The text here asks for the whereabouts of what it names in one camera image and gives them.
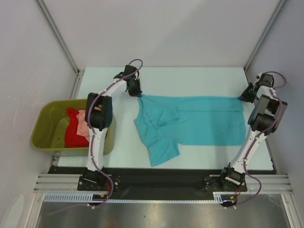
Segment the turquoise t shirt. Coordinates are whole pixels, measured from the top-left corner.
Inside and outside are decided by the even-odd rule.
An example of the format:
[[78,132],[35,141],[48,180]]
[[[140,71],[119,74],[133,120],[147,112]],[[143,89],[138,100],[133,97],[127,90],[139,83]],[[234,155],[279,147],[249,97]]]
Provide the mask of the turquoise t shirt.
[[142,95],[138,105],[134,124],[153,167],[179,156],[179,145],[241,146],[246,137],[236,97]]

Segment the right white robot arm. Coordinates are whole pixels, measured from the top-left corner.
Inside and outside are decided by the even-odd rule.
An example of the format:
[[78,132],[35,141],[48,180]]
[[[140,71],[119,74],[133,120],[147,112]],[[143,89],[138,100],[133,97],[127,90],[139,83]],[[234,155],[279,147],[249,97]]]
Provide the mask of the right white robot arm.
[[277,130],[287,108],[287,102],[276,95],[273,87],[262,85],[257,95],[258,101],[248,119],[249,130],[245,142],[220,175],[219,186],[224,191],[236,190],[245,183],[252,157],[261,142]]

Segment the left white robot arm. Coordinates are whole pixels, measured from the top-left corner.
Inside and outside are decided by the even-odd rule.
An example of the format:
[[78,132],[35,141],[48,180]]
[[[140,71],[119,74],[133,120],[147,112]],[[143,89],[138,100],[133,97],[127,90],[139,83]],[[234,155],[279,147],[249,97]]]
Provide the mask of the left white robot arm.
[[95,190],[101,189],[110,180],[102,171],[104,167],[105,138],[113,121],[113,101],[121,93],[140,97],[139,73],[113,78],[112,83],[100,93],[90,93],[87,97],[85,119],[89,126],[89,152],[83,178]]

